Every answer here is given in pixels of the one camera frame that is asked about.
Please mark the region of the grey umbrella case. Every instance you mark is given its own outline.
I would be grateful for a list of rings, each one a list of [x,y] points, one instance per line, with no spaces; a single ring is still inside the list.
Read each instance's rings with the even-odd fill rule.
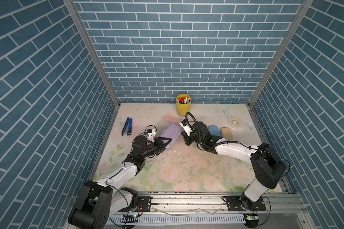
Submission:
[[[177,124],[170,124],[160,136],[162,137],[170,137],[172,138],[172,142],[170,143],[170,147],[174,144],[176,139],[181,133],[181,127]]]

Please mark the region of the beige zippered umbrella case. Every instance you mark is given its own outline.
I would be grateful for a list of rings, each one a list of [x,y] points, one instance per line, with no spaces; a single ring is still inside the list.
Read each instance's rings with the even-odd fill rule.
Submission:
[[[231,129],[228,127],[223,127],[221,129],[221,137],[225,138],[226,140],[229,140],[229,141],[234,140],[233,133],[232,133]]]

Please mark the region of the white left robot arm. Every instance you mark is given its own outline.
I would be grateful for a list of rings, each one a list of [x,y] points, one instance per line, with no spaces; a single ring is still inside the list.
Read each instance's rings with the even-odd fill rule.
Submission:
[[[153,141],[144,135],[135,137],[131,151],[119,169],[96,182],[88,180],[83,184],[68,216],[68,223],[80,229],[102,229],[113,213],[134,208],[137,192],[123,188],[123,185],[140,173],[146,158],[161,154],[175,140],[165,136]]]

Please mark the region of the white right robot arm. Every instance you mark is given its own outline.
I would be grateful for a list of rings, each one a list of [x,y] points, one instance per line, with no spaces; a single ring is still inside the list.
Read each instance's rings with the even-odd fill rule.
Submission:
[[[211,135],[203,122],[194,121],[191,125],[187,120],[183,120],[180,126],[187,146],[196,143],[204,151],[230,156],[252,165],[255,178],[240,197],[241,206],[246,210],[253,209],[262,195],[269,189],[274,189],[284,176],[286,166],[281,157],[270,151],[272,148],[268,144],[250,146]]]

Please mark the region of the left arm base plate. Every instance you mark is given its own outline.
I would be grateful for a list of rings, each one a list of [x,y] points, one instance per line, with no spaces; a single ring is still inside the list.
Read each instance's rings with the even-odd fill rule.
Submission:
[[[138,207],[141,207],[139,212],[150,212],[152,204],[152,197],[150,196],[142,196],[142,197],[132,197],[131,201],[129,202],[129,206],[119,209],[118,212],[132,212],[136,211]]]

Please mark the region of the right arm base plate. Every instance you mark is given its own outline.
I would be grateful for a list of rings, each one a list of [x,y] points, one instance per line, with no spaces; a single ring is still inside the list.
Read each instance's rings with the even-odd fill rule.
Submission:
[[[266,211],[262,197],[256,202],[251,201],[244,194],[241,196],[223,196],[222,200],[226,203],[228,211]]]

